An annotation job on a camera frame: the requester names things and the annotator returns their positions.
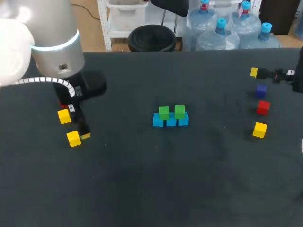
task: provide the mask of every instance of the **blue bottle cap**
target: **blue bottle cap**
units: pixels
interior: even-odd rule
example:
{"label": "blue bottle cap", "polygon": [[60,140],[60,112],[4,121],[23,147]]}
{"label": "blue bottle cap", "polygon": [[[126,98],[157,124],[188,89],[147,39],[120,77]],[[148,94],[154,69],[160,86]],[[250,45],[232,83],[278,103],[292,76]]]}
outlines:
{"label": "blue bottle cap", "polygon": [[250,9],[250,2],[249,2],[249,1],[244,1],[244,2],[242,2],[242,8],[243,8],[244,10]]}
{"label": "blue bottle cap", "polygon": [[263,23],[262,28],[261,28],[261,32],[270,33],[271,28],[272,28],[271,23]]}
{"label": "blue bottle cap", "polygon": [[219,18],[217,21],[217,28],[225,28],[226,26],[226,19]]}

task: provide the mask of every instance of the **black table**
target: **black table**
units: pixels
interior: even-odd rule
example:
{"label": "black table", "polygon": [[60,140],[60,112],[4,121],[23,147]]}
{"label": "black table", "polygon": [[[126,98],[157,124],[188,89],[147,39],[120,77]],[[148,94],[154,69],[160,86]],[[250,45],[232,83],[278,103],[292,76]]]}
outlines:
{"label": "black table", "polygon": [[[0,91],[1,227],[298,227],[303,94],[250,77],[295,69],[297,49],[87,53],[107,92],[84,102],[92,137],[70,148],[51,84]],[[33,62],[27,72],[38,76]],[[267,84],[269,115],[255,113]],[[186,105],[188,127],[155,128]],[[266,123],[264,139],[252,137]]]}

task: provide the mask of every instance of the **yellow cube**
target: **yellow cube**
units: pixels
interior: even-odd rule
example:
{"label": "yellow cube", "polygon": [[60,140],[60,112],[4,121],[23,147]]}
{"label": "yellow cube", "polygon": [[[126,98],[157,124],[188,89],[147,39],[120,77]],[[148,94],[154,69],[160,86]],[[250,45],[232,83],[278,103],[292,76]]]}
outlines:
{"label": "yellow cube", "polygon": [[66,124],[66,123],[71,122],[71,116],[70,116],[70,112],[68,111],[68,109],[59,110],[58,115],[59,115],[61,124]]}
{"label": "yellow cube", "polygon": [[81,144],[81,140],[77,131],[72,131],[70,133],[67,133],[66,135],[71,148]]}
{"label": "yellow cube", "polygon": [[258,72],[258,68],[252,67],[250,71],[250,75],[254,78],[257,78],[257,72]]}
{"label": "yellow cube", "polygon": [[267,125],[257,122],[254,128],[253,136],[264,138]]}

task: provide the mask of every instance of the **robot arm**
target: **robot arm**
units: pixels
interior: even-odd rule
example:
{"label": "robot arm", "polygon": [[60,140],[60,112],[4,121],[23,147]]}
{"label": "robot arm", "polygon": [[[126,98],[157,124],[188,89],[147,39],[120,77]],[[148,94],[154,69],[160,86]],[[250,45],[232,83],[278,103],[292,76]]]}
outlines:
{"label": "robot arm", "polygon": [[34,38],[28,28],[13,19],[0,19],[0,87],[10,85],[26,73]]}
{"label": "robot arm", "polygon": [[45,77],[69,78],[84,66],[69,0],[0,0],[0,87],[17,82],[33,55]]}

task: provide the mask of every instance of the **toy block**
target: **toy block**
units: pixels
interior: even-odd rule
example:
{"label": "toy block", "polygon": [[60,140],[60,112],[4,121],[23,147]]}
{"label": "toy block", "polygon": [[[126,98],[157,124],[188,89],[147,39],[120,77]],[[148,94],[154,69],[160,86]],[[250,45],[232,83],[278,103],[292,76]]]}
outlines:
{"label": "toy block", "polygon": [[68,111],[68,109],[59,110],[58,116],[59,116],[61,124],[66,124],[66,123],[71,122],[71,116],[70,116],[70,112]]}
{"label": "toy block", "polygon": [[185,118],[179,120],[179,126],[187,126],[187,125],[189,125],[189,117],[188,117],[188,113],[185,112]]}
{"label": "toy block", "polygon": [[254,128],[253,136],[264,138],[267,125],[257,122]]}
{"label": "toy block", "polygon": [[153,126],[154,127],[164,126],[164,121],[160,119],[160,115],[158,113],[153,114]]}
{"label": "toy block", "polygon": [[70,133],[67,133],[66,135],[71,148],[81,144],[81,140],[77,131],[72,131]]}
{"label": "toy block", "polygon": [[171,112],[169,114],[169,119],[166,120],[166,126],[176,126],[177,125],[177,120],[175,118],[175,114]]}
{"label": "toy block", "polygon": [[270,103],[261,100],[259,102],[259,105],[258,105],[258,108],[257,108],[257,114],[266,116],[268,114],[269,108],[270,108]]}
{"label": "toy block", "polygon": [[257,73],[258,73],[258,68],[252,67],[250,71],[250,76],[257,78]]}
{"label": "toy block", "polygon": [[182,120],[185,118],[185,106],[176,105],[175,106],[175,119]]}
{"label": "toy block", "polygon": [[257,85],[257,91],[256,91],[256,97],[257,98],[264,98],[267,92],[267,86],[258,84]]}
{"label": "toy block", "polygon": [[168,106],[160,106],[159,107],[159,116],[160,120],[168,120],[169,119],[169,107]]}

